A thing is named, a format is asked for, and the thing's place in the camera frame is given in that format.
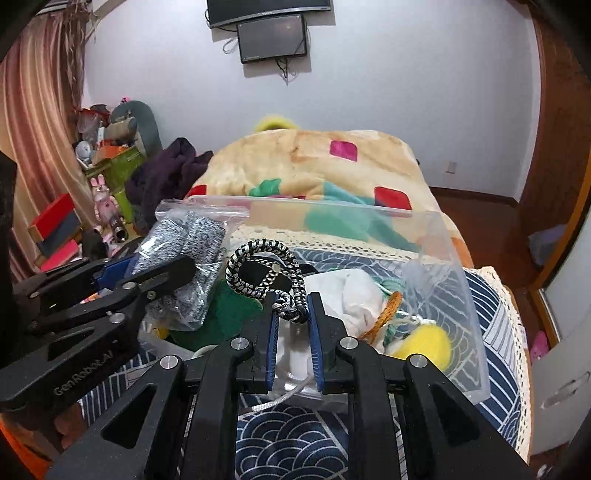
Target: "pink slipper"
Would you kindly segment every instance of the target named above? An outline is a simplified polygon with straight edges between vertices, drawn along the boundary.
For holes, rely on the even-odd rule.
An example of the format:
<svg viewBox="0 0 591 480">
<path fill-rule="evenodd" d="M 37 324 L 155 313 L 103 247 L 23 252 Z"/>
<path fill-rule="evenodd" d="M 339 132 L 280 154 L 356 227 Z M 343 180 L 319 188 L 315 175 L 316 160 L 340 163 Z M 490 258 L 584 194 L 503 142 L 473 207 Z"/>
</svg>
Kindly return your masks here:
<svg viewBox="0 0 591 480">
<path fill-rule="evenodd" d="M 534 343 L 531 346 L 530 350 L 531 363 L 534 363 L 536 360 L 539 360 L 549 351 L 550 347 L 548 346 L 548 339 L 546 338 L 546 334 L 544 332 L 538 332 L 538 334 L 534 338 Z"/>
</svg>

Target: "white cabinet door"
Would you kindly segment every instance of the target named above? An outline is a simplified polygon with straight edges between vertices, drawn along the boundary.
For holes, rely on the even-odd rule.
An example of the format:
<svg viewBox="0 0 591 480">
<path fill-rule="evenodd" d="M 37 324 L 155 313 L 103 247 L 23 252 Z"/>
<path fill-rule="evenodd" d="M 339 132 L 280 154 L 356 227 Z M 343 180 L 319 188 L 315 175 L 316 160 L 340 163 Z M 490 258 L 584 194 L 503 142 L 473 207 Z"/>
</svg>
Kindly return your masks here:
<svg viewBox="0 0 591 480">
<path fill-rule="evenodd" d="M 560 338 L 583 321 L 591 306 L 591 221 L 585 220 L 573 249 L 545 290 Z"/>
<path fill-rule="evenodd" d="M 535 362 L 532 373 L 532 453 L 540 453 L 571 441 L 591 406 L 591 316 Z"/>
</svg>

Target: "beige blanket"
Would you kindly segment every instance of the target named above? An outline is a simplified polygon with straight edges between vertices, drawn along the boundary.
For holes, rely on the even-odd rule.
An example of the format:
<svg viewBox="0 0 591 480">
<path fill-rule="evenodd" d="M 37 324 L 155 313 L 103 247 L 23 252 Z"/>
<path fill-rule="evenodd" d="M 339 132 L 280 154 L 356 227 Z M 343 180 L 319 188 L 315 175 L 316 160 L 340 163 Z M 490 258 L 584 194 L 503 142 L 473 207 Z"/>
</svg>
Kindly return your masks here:
<svg viewBox="0 0 591 480">
<path fill-rule="evenodd" d="M 189 192 L 339 200 L 440 212 L 411 148 L 376 131 L 273 130 L 220 150 Z M 452 220 L 441 214 L 465 267 L 470 254 Z"/>
</svg>

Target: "blue gripper pad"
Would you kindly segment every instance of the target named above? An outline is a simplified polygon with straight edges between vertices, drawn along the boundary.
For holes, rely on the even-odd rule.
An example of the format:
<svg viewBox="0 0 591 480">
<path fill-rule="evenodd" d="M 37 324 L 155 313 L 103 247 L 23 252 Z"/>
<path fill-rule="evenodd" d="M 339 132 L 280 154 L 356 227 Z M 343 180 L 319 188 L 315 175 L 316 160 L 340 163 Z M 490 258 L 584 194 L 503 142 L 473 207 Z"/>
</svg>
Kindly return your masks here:
<svg viewBox="0 0 591 480">
<path fill-rule="evenodd" d="M 96 279 L 99 291 L 103 288 L 114 290 L 119 280 L 125 277 L 125 271 L 132 257 L 125 257 L 114 263 L 108 263 L 102 271 L 102 275 Z"/>
<path fill-rule="evenodd" d="M 320 334 L 318 332 L 318 324 L 316 323 L 316 315 L 314 314 L 314 306 L 310 295 L 308 295 L 308 309 L 310 311 L 310 320 L 308 321 L 308 328 L 310 329 L 310 350 L 312 351 L 312 368 L 314 370 L 314 377 L 316 379 L 316 386 L 319 392 L 324 390 L 324 363 L 322 360 L 322 347 L 320 346 Z"/>
<path fill-rule="evenodd" d="M 279 337 L 279 315 L 273 310 L 269 329 L 269 345 L 267 345 L 267 389 L 273 390 L 275 380 L 275 362 L 277 361 L 277 339 Z"/>
</svg>

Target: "white cloth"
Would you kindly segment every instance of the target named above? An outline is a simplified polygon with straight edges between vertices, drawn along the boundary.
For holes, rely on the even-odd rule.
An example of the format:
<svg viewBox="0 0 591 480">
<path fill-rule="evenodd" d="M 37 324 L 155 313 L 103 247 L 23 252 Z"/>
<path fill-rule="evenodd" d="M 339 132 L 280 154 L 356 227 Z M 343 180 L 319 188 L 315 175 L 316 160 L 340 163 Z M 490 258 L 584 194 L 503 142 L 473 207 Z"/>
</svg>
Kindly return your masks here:
<svg viewBox="0 0 591 480">
<path fill-rule="evenodd" d="M 324 312 L 341 319 L 353 337 L 375 325 L 387 302 L 373 279 L 356 268 L 309 275 L 304 283 L 306 292 L 320 293 Z M 312 373 L 307 324 L 280 320 L 275 372 L 284 380 L 303 380 Z"/>
</svg>

